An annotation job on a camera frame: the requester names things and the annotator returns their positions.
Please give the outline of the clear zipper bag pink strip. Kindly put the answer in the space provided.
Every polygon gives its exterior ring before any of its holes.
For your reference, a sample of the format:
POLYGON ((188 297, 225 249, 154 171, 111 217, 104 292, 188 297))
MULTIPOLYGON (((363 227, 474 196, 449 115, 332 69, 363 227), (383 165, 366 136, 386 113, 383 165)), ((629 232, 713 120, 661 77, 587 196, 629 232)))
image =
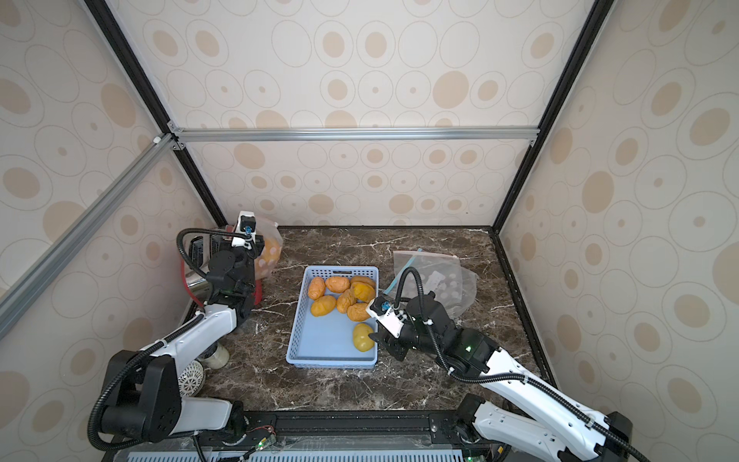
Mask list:
POLYGON ((269 277, 277 267, 284 241, 279 232, 279 225, 270 219, 254 217, 256 235, 265 241, 260 257, 254 262, 255 278, 262 280, 269 277))

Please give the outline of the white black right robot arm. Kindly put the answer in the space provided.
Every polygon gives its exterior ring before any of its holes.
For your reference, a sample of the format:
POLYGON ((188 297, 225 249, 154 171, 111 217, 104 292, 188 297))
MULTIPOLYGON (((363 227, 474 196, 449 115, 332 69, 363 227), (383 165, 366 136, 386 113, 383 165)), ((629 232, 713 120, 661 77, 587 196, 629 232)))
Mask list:
POLYGON ((417 350, 452 379, 480 385, 519 408, 514 413, 477 395, 464 398, 454 417, 461 441, 499 442, 546 461, 645 460, 631 445, 629 419, 569 398, 492 338, 457 326, 433 295, 398 301, 380 295, 367 312, 378 323, 373 340, 397 360, 417 350))

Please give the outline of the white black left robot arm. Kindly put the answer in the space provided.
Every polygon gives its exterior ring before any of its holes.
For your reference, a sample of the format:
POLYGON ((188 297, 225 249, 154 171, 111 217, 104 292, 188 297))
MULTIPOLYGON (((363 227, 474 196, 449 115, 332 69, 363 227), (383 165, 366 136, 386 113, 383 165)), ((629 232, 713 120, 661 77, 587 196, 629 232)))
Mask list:
POLYGON ((216 231, 227 246, 211 256, 207 269, 196 265, 184 248, 185 237, 194 231, 186 228, 177 235, 183 262, 209 284, 211 294, 203 309, 175 331, 110 359, 88 420, 88 441, 96 450, 117 452, 206 432, 219 433, 233 444, 246 435, 241 402, 184 397, 178 379, 198 356, 241 326, 254 308, 254 263, 265 247, 256 229, 255 219, 242 215, 234 231, 216 231))

